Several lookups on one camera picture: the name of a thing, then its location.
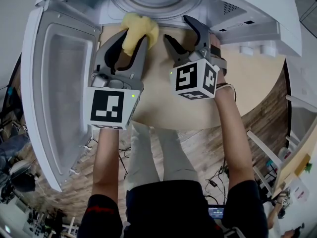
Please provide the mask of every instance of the hand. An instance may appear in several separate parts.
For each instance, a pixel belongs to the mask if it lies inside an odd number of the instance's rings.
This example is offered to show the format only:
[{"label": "hand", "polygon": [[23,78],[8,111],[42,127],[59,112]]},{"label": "hand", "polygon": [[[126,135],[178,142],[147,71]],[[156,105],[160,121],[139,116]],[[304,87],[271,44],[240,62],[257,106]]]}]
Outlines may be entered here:
[{"label": "hand", "polygon": [[[210,43],[211,45],[217,47],[220,49],[220,40],[217,38],[215,34],[210,34]],[[218,79],[217,79],[217,84],[225,83],[225,79],[223,76],[223,71],[222,69],[218,72]]]},{"label": "hand", "polygon": [[277,203],[279,204],[283,204],[283,200],[284,199],[287,199],[287,201],[289,200],[289,190],[284,190],[282,191],[279,195],[278,195],[278,198],[277,198]]},{"label": "hand", "polygon": [[292,238],[295,234],[294,230],[286,231],[282,238]]}]

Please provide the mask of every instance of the black strap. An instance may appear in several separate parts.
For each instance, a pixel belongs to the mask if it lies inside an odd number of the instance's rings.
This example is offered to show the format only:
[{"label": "black strap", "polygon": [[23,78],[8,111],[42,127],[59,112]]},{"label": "black strap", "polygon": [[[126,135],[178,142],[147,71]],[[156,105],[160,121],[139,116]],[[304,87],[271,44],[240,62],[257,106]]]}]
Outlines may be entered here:
[{"label": "black strap", "polygon": [[220,48],[214,46],[213,44],[211,44],[211,47],[210,47],[210,54],[221,58],[221,50],[220,50]]},{"label": "black strap", "polygon": [[[231,84],[228,84],[228,83],[219,83],[216,85],[216,90],[221,87],[221,86],[224,86],[224,85],[231,85]],[[236,94],[236,89],[234,88],[233,85],[231,85],[233,87],[233,90],[234,90],[234,101],[236,102],[237,101],[237,94]]]}]

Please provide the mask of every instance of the cable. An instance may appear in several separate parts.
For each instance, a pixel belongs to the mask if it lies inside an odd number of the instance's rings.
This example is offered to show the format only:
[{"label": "cable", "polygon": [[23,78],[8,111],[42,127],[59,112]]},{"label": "cable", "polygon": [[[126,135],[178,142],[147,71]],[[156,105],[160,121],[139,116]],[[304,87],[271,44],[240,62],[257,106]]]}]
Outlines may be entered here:
[{"label": "cable", "polygon": [[[210,192],[207,191],[207,186],[208,184],[211,184],[213,187],[218,187],[218,189],[220,190],[220,192],[223,195],[223,205],[225,205],[225,201],[226,201],[226,190],[225,190],[225,186],[224,183],[222,181],[222,179],[220,178],[220,175],[224,173],[224,166],[225,166],[225,162],[226,162],[226,158],[223,159],[223,165],[216,171],[216,173],[209,179],[206,179],[206,181],[208,182],[207,185],[205,186],[205,191],[210,195]],[[223,192],[220,189],[220,187],[218,186],[217,183],[215,183],[212,179],[214,179],[216,176],[218,176],[218,179],[221,181],[222,185],[223,185]]]},{"label": "cable", "polygon": [[124,165],[123,160],[122,160],[122,158],[121,158],[120,155],[119,155],[119,159],[120,159],[120,161],[121,161],[121,163],[122,163],[122,165],[123,165],[123,168],[124,168],[124,170],[125,170],[125,174],[124,174],[124,178],[123,178],[123,179],[125,179],[125,178],[127,177],[127,175],[128,175],[128,171],[127,171],[127,169],[125,168],[125,165]]},{"label": "cable", "polygon": [[236,100],[237,100],[237,94],[236,94],[236,90],[234,89],[233,85],[228,84],[228,83],[220,83],[220,84],[217,84],[217,85],[216,85],[216,91],[217,91],[217,90],[220,90],[221,88],[224,88],[224,87],[230,87],[230,88],[233,90],[233,93],[234,93],[234,101],[236,101]]},{"label": "cable", "polygon": [[96,139],[94,139],[93,137],[91,138],[93,141],[95,141],[98,144],[98,141]]},{"label": "cable", "polygon": [[309,30],[306,25],[303,24],[303,22],[301,22],[301,24],[306,28],[307,31],[309,31],[315,38],[317,38],[317,36],[315,34],[312,33],[311,30]]},{"label": "cable", "polygon": [[316,9],[316,7],[317,7],[317,6],[315,6],[315,8],[314,8],[314,9],[312,9],[312,10],[311,10],[311,12],[310,12],[310,13],[308,13],[308,14],[306,15],[306,17],[302,19],[302,21],[304,21],[304,20],[305,20],[305,19],[306,19],[306,18],[307,18],[307,17],[308,17],[308,16],[309,16],[309,15],[310,15],[310,14],[311,14],[311,13],[312,13],[315,9]]},{"label": "cable", "polygon": [[216,201],[217,205],[219,205],[217,199],[215,199],[213,196],[211,196],[211,195],[204,195],[204,197],[211,197],[214,201]]},{"label": "cable", "polygon": [[3,87],[3,88],[1,88],[0,90],[2,90],[2,89],[4,89],[4,88],[7,88],[9,85],[7,85],[7,86],[5,86],[5,87]]},{"label": "cable", "polygon": [[304,19],[302,19],[302,17],[314,6],[314,4],[316,3],[316,1],[305,11],[305,13],[301,16],[301,18],[299,19],[299,21],[303,21]]},{"label": "cable", "polygon": [[123,152],[123,155],[124,155],[125,158],[130,158],[130,156],[126,156],[126,155],[125,155],[125,152],[126,152],[126,151],[131,151],[131,146],[129,146],[129,147],[128,147],[127,149],[125,149],[125,150],[122,150],[122,149],[119,148],[119,151]]}]

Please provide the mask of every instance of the wooden floor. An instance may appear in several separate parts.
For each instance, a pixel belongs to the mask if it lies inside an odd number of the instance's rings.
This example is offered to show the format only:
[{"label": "wooden floor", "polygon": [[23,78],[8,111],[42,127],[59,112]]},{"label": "wooden floor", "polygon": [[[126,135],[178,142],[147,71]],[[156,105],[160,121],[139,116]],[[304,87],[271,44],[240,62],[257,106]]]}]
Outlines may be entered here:
[{"label": "wooden floor", "polygon": [[[243,116],[243,123],[246,130],[251,129],[273,152],[278,153],[279,149],[286,143],[286,133],[288,126],[288,109],[286,95],[286,82],[284,71],[282,71],[276,85],[269,95],[252,111]],[[212,177],[223,162],[223,147],[221,128],[204,129],[200,131],[179,131],[179,137],[184,152],[192,162],[193,166],[199,173],[202,187],[205,188],[206,179]],[[154,161],[158,174],[163,174],[162,151],[156,135],[151,131],[151,142]],[[250,141],[254,163],[260,168],[265,169],[267,158],[262,151]],[[80,171],[79,175],[72,175],[67,183],[63,186],[62,193],[58,193],[50,188],[44,176],[40,176],[35,192],[24,193],[22,196],[31,207],[40,211],[51,210],[54,207],[62,209],[67,218],[64,222],[70,222],[72,216],[75,216],[75,223],[81,222],[82,216],[86,210],[87,201],[91,194],[92,172],[95,159],[97,144],[92,141],[90,144],[92,150],[85,150],[82,158],[77,164],[76,169]],[[130,131],[120,132],[120,148],[125,149],[130,146]],[[120,153],[126,168],[129,167],[129,159]],[[32,147],[26,146],[21,156],[33,160],[35,158]],[[37,162],[34,163],[34,170],[41,173]],[[119,169],[119,201],[118,207],[122,220],[125,221],[125,192],[123,189],[123,177],[125,171],[120,164]],[[226,188],[228,187],[227,177],[223,177]],[[219,185],[221,190],[222,184],[218,178],[214,181]],[[210,185],[207,187],[219,202],[223,201],[223,195],[219,189]]]}]

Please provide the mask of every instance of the person's arm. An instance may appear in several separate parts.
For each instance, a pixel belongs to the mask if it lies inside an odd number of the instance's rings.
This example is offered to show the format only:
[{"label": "person's arm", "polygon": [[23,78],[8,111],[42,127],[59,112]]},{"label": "person's arm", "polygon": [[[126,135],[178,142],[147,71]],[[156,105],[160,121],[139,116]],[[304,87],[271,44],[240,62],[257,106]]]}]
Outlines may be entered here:
[{"label": "person's arm", "polygon": [[[215,35],[211,35],[211,44],[220,48],[220,41]],[[217,84],[224,82],[220,70]],[[229,167],[230,189],[245,180],[254,180],[252,155],[233,90],[230,87],[217,90],[214,100],[220,117],[224,156]]]},{"label": "person's arm", "polygon": [[100,194],[118,202],[119,132],[101,129],[94,163],[92,195]]},{"label": "person's arm", "polygon": [[77,238],[113,237],[122,233],[118,209],[119,132],[101,129],[93,172],[93,190]]},{"label": "person's arm", "polygon": [[267,217],[267,227],[268,229],[272,229],[274,226],[274,217],[275,215],[277,215],[283,208],[282,204],[277,203],[275,205],[275,207],[273,208],[273,210],[269,213],[268,217]]},{"label": "person's arm", "polygon": [[50,235],[49,235],[49,238],[52,238],[53,234],[54,234],[54,231],[52,230]]}]

